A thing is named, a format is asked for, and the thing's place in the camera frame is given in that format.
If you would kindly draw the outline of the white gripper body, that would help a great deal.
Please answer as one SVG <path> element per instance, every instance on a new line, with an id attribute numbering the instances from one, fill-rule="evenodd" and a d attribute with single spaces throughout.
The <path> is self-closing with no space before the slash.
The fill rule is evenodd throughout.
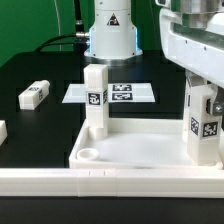
<path id="1" fill-rule="evenodd" d="M 224 88 L 224 45 L 217 38 L 209 42 L 205 36 L 224 37 L 224 14 L 214 15 L 204 34 L 194 38 L 192 35 L 179 34 L 174 28 L 181 25 L 181 17 L 166 8 L 160 10 L 160 37 L 165 57 L 177 65 L 194 72 L 213 84 Z"/>

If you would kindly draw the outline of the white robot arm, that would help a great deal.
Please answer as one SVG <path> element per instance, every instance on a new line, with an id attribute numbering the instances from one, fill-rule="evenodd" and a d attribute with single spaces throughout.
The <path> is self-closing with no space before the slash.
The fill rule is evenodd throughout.
<path id="1" fill-rule="evenodd" d="M 210 81 L 215 96 L 207 112 L 224 115 L 224 0 L 155 0 L 164 56 Z M 138 31 L 131 21 L 131 0 L 94 0 L 95 21 L 85 55 L 101 61 L 138 56 Z"/>

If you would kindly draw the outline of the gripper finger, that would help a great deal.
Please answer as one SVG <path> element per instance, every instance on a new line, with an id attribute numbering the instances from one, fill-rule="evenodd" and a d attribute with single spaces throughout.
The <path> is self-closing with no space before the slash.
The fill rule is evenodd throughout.
<path id="1" fill-rule="evenodd" d="M 206 111 L 212 116 L 224 115 L 224 89 L 218 89 L 207 100 Z"/>

